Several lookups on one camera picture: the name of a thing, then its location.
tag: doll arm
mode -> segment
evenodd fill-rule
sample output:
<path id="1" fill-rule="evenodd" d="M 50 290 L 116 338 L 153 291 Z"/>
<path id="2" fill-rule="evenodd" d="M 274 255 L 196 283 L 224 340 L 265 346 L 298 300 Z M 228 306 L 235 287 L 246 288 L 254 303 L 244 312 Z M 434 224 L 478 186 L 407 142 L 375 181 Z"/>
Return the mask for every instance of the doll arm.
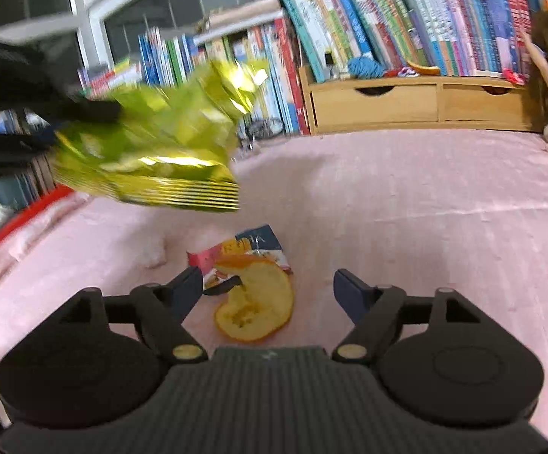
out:
<path id="1" fill-rule="evenodd" d="M 532 43 L 531 36 L 524 32 L 524 30 L 521 30 L 520 33 L 524 39 L 524 45 L 529 56 L 531 57 L 531 61 L 541 72 L 541 76 L 543 77 L 543 80 L 548 88 L 548 62 L 547 59 L 545 59 L 545 55 Z"/>

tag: drawer handle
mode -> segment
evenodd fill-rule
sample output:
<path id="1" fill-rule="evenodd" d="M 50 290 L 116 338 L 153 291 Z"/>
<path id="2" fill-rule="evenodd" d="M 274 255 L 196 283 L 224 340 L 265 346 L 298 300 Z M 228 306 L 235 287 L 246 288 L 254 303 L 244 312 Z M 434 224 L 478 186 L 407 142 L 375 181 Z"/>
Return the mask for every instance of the drawer handle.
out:
<path id="1" fill-rule="evenodd" d="M 384 95 L 392 90 L 394 87 L 363 87 L 361 89 L 354 89 L 356 92 L 361 93 L 362 95 L 367 95 L 369 97 L 377 97 L 379 95 Z"/>
<path id="2" fill-rule="evenodd" d="M 485 87 L 482 85 L 482 89 L 491 95 L 505 95 L 509 92 L 509 89 L 506 89 L 505 87 Z"/>

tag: wooden shelf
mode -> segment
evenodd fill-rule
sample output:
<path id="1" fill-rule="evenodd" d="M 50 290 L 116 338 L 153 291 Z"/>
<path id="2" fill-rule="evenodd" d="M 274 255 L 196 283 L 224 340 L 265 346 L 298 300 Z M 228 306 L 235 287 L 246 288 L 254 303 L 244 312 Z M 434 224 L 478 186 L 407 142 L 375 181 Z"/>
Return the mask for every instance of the wooden shelf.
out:
<path id="1" fill-rule="evenodd" d="M 542 131 L 533 120 L 534 103 L 526 87 L 501 78 L 420 76 L 316 83 L 306 66 L 299 69 L 299 77 L 312 134 L 411 127 Z"/>

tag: round black pad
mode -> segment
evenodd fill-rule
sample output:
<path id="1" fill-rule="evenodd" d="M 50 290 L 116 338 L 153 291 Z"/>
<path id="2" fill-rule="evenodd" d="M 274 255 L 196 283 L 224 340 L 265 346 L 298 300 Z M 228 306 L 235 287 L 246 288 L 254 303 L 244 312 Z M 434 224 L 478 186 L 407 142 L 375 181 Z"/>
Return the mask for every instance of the round black pad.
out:
<path id="1" fill-rule="evenodd" d="M 158 359 L 141 343 L 69 324 L 28 336 L 0 363 L 0 397 L 12 420 L 76 429 L 136 409 L 160 383 Z"/>
<path id="2" fill-rule="evenodd" d="M 496 327 L 450 323 L 393 345 L 377 369 L 389 394 L 441 425 L 480 428 L 532 414 L 543 368 Z"/>

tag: pink bedsheet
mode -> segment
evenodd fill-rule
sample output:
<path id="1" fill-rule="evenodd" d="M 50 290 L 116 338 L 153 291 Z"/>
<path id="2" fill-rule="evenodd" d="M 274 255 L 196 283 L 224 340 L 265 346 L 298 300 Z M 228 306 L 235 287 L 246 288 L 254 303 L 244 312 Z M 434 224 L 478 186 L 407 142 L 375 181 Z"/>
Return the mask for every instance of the pink bedsheet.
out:
<path id="1" fill-rule="evenodd" d="M 296 308 L 263 345 L 331 349 L 341 341 L 352 324 L 333 297 L 340 267 L 413 295 L 452 286 L 543 362 L 533 422 L 548 436 L 548 154 L 538 136 L 395 130 L 298 138 L 237 171 L 238 213 L 97 199 L 72 214 L 0 282 L 0 358 L 79 289 L 124 294 L 165 282 L 184 269 L 187 250 L 269 223 L 295 272 Z M 209 350 L 227 342 L 212 322 L 218 302 L 203 298 L 184 323 Z"/>

